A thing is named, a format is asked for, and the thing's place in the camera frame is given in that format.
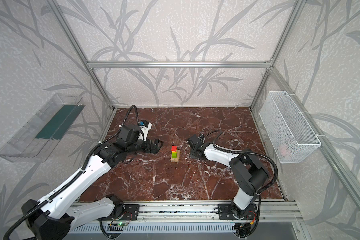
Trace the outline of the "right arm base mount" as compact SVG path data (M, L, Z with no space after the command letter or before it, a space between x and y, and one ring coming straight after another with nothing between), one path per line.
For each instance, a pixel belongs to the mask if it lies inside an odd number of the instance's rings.
M253 222L256 220L258 208L256 204L249 204L245 210L231 204L218 204L213 210L219 216L219 220L243 220Z

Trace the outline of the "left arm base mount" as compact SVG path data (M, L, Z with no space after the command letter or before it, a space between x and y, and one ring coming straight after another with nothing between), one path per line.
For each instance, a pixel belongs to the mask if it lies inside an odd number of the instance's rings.
M110 220L136 221L139 209L140 205L138 204L117 205L108 218Z

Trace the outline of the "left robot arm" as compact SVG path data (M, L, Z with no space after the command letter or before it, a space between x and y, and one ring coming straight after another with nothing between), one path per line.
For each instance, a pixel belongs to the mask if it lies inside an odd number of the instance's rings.
M84 164L61 185L38 201L28 200L22 206L23 216L4 234L10 239L14 230L25 222L35 240L62 240L74 228L96 219L118 217L123 202L115 196L105 197L78 209L71 205L96 180L123 162L133 153L157 154L163 142L148 139L152 124L139 121L136 125L122 125L116 142L99 142L87 155Z

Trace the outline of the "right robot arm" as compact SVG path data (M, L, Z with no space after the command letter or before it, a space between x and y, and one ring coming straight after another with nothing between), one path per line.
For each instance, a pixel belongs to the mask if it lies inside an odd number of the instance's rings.
M239 151L220 147L213 142L206 142L205 136L193 135L187 139L191 147L190 158L206 159L231 168L239 190L231 201L234 218L243 219L262 192L277 180L277 164L268 156L251 150Z

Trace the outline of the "grooved natural wood block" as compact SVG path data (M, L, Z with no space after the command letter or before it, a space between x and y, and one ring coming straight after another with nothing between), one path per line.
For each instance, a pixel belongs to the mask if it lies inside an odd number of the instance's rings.
M180 161L180 150L177 150L176 152L171 152L171 158L170 158L170 162L171 163L178 163Z

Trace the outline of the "green long block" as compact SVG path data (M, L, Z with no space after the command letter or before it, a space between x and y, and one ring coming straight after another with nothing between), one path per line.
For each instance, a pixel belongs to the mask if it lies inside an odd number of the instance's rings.
M177 159L178 158L178 152L177 153L172 153L171 152L171 159Z

